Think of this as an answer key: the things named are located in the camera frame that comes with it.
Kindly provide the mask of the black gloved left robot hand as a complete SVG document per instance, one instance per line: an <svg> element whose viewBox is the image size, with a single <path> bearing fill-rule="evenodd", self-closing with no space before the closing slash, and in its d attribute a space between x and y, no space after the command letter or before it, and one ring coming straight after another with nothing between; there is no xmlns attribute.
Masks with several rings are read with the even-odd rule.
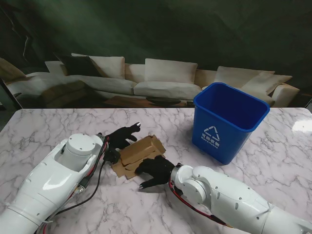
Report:
<svg viewBox="0 0 312 234"><path fill-rule="evenodd" d="M136 142L137 138L133 133L139 132L140 127L141 123L137 122L130 127L122 127L109 134L109 147L122 150L130 145L128 140Z"/></svg>

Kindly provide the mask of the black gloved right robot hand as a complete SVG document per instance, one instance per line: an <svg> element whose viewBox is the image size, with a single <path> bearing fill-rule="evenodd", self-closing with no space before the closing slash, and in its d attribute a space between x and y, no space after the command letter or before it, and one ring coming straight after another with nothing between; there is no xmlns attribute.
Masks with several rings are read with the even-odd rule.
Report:
<svg viewBox="0 0 312 234"><path fill-rule="evenodd" d="M146 189L157 185L163 185L169 182L172 170L175 165L161 155L156 156L154 159L146 158L136 168L135 174L148 174L153 178L142 182L139 186L140 189Z"/></svg>

